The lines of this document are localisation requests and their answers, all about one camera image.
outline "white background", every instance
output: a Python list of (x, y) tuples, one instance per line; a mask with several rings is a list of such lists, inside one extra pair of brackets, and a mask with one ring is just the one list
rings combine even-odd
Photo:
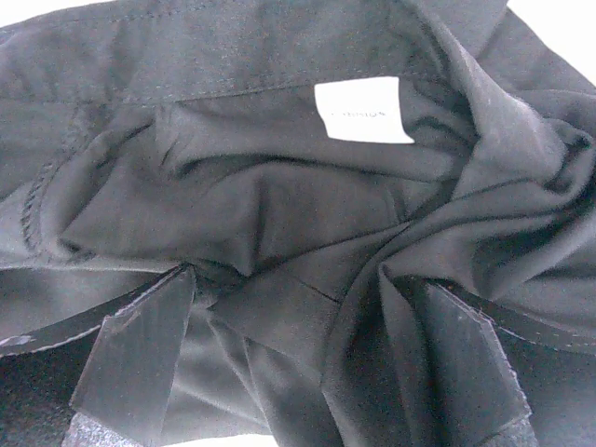
[[(3, 0), (0, 27), (53, 10), (77, 7), (89, 0)], [(596, 85), (596, 2), (593, 0), (509, 0), (521, 17), (552, 50), (571, 63)], [(272, 438), (241, 436), (221, 440), (198, 440), (180, 447), (275, 447)]]

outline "clothing tag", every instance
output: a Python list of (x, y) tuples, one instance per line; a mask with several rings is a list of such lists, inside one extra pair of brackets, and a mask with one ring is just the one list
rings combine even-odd
[(316, 84), (315, 102), (329, 138), (347, 142), (414, 142), (401, 124), (398, 77)]

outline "white label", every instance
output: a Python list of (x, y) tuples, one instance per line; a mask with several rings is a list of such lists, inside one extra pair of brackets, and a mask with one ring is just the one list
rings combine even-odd
[(414, 142), (401, 124), (398, 77), (316, 84), (315, 102), (329, 138), (347, 142)]

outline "clothing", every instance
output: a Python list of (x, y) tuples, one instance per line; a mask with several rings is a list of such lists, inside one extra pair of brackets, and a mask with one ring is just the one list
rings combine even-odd
[[(101, 328), (73, 405), (145, 445), (537, 445), (495, 329), (596, 352), (595, 87), (437, 3), (0, 30), (0, 352)], [(330, 138), (314, 87), (378, 77), (414, 142)]]

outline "dark gray garment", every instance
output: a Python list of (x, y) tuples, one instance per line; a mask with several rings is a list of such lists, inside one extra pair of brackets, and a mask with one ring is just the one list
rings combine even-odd
[[(448, 370), (405, 278), (593, 353), (594, 87), (502, 1), (434, 8), (448, 26), (414, 1), (128, 1), (0, 30), (3, 346), (176, 264), (215, 265), (201, 275), (236, 287), (193, 306), (162, 441), (288, 446), (461, 440), (430, 408), (424, 378)], [(400, 77), (415, 143), (329, 139), (313, 85), (380, 75)], [(36, 274), (60, 291), (28, 295)], [(489, 414), (466, 442), (533, 445), (517, 402), (503, 417), (519, 424)]]

